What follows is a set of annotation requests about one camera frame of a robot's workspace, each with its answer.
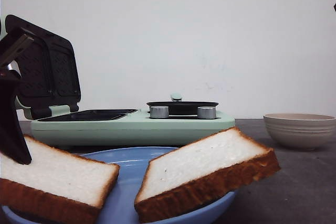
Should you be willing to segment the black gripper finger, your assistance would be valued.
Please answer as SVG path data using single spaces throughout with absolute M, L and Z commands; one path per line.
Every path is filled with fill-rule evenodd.
M 19 164 L 29 165 L 32 157 L 22 134 L 15 106 L 19 79 L 1 74 L 1 152 Z

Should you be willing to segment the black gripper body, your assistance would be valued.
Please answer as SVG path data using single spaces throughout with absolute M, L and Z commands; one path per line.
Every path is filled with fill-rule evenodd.
M 1 39 L 1 70 L 13 71 L 15 75 L 21 77 L 18 64 L 13 68 L 11 63 L 16 61 L 16 58 L 22 55 L 33 42 L 34 35 L 23 28 L 16 27 L 9 31 Z

